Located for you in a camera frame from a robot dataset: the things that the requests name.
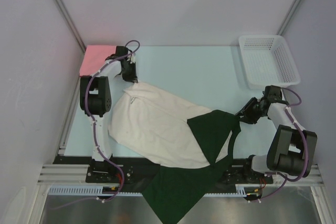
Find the white and dark green t-shirt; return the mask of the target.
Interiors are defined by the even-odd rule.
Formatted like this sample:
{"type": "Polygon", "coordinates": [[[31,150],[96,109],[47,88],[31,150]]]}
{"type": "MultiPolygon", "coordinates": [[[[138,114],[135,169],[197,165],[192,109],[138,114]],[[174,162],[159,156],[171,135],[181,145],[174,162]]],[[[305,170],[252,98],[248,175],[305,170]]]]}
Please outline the white and dark green t-shirt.
{"type": "Polygon", "coordinates": [[[240,131],[237,116],[144,82],[125,89],[108,127],[118,144],[159,165],[142,195],[162,223],[178,223],[215,186],[240,131]]]}

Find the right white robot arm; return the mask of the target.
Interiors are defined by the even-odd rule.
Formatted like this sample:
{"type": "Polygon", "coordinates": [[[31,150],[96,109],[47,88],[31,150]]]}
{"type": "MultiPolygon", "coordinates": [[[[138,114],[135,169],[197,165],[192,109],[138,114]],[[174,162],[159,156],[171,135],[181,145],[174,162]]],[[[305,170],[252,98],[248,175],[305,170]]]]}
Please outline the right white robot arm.
{"type": "Polygon", "coordinates": [[[311,171],[317,134],[306,130],[292,112],[292,107],[302,103],[301,97],[291,91],[298,102],[289,104],[282,98],[282,90],[278,86],[266,86],[260,99],[251,98],[236,113],[242,123],[253,125],[266,117],[276,128],[267,155],[249,156],[248,166],[242,169],[243,179],[249,183],[254,183],[261,174],[278,174],[286,181],[297,182],[311,171]]]}

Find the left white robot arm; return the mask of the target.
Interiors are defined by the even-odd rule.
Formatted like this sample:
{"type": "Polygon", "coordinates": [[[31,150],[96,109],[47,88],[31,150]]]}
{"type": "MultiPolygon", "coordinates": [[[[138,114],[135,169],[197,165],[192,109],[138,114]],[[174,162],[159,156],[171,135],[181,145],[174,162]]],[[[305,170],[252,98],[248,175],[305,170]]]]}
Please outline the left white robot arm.
{"type": "Polygon", "coordinates": [[[138,81],[134,53],[127,46],[90,45],[79,70],[80,108],[92,128],[94,162],[103,163],[112,157],[108,124],[113,105],[110,81],[138,81]]]}

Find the folded pink t-shirt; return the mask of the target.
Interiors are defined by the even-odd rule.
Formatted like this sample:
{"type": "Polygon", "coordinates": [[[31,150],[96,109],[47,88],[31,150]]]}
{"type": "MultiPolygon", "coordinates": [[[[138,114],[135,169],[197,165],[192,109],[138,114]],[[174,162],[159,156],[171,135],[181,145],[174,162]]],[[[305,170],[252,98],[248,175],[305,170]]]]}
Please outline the folded pink t-shirt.
{"type": "Polygon", "coordinates": [[[79,76],[92,76],[105,64],[106,58],[115,53],[116,46],[88,45],[83,62],[79,70],[79,76]]]}

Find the white perforated plastic basket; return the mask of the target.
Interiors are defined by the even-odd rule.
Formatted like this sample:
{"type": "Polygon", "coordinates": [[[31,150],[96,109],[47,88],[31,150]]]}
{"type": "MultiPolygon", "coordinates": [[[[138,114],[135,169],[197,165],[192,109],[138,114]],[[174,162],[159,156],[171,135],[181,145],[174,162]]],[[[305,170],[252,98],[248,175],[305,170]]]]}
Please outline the white perforated plastic basket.
{"type": "Polygon", "coordinates": [[[274,85],[288,87],[301,78],[286,40],[279,35],[243,35],[238,39],[246,75],[251,89],[274,85]]]}

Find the aluminium frame rail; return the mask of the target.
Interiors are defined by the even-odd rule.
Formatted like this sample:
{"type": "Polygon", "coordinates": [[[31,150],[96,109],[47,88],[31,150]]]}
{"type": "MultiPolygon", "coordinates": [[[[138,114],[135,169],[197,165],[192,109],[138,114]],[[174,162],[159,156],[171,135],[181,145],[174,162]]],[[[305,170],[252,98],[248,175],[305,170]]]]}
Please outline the aluminium frame rail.
{"type": "MultiPolygon", "coordinates": [[[[89,165],[85,164],[46,164],[42,167],[38,177],[39,184],[45,185],[83,185],[85,184],[86,173],[89,165]]],[[[306,178],[297,182],[287,182],[286,186],[323,186],[323,179],[317,165],[306,178]]]]}

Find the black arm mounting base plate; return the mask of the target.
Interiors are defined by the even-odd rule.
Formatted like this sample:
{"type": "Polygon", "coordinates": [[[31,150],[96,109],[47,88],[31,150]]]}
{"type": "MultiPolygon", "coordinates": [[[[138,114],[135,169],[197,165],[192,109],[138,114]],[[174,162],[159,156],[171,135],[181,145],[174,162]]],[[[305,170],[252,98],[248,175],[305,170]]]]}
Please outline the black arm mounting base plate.
{"type": "MultiPolygon", "coordinates": [[[[112,159],[123,171],[125,182],[122,191],[140,193],[159,172],[160,166],[141,157],[115,157],[112,159]]],[[[88,156],[56,156],[54,165],[83,165],[86,183],[112,184],[118,183],[121,173],[106,161],[96,162],[88,156]]],[[[209,194],[235,193],[239,184],[261,187],[275,184],[275,180],[251,168],[251,158],[234,159],[233,164],[221,173],[221,177],[207,192],[209,194]]]]}

